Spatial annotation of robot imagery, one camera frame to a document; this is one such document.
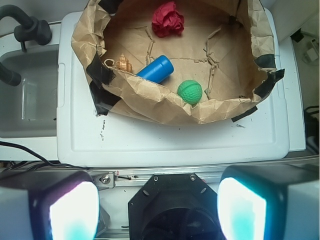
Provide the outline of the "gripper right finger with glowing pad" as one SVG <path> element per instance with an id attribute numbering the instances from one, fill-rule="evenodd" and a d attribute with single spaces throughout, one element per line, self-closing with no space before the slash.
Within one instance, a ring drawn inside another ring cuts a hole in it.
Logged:
<path id="1" fill-rule="evenodd" d="M 218 187 L 217 212 L 228 240 L 318 240 L 319 166 L 228 166 Z"/>

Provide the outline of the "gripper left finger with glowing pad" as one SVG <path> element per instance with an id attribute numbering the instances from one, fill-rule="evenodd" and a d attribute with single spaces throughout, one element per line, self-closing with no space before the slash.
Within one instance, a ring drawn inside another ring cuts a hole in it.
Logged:
<path id="1" fill-rule="evenodd" d="M 84 170 L 0 174 L 2 240 L 92 240 L 99 211 L 98 188 Z"/>

